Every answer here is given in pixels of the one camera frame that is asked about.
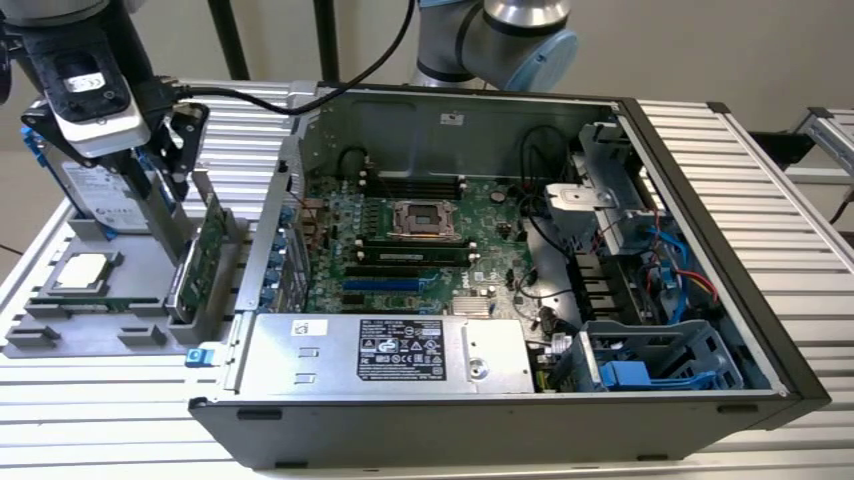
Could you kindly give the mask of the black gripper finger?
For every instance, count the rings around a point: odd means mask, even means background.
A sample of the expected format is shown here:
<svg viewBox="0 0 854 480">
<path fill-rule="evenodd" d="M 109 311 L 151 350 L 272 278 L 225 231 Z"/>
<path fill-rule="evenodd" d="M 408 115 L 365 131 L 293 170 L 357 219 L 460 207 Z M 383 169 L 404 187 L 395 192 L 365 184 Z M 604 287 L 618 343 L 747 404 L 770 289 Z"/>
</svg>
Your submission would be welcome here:
<svg viewBox="0 0 854 480">
<path fill-rule="evenodd" d="M 84 157 L 65 140 L 56 116 L 49 107 L 29 107 L 21 114 L 21 121 L 29 126 L 41 138 L 59 149 L 65 156 L 85 168 L 95 168 L 100 165 L 97 159 Z"/>
<path fill-rule="evenodd" d="M 184 200 L 188 195 L 188 180 L 199 158 L 208 117 L 209 108 L 192 102 L 177 104 L 169 116 L 161 159 L 177 200 Z"/>
</svg>

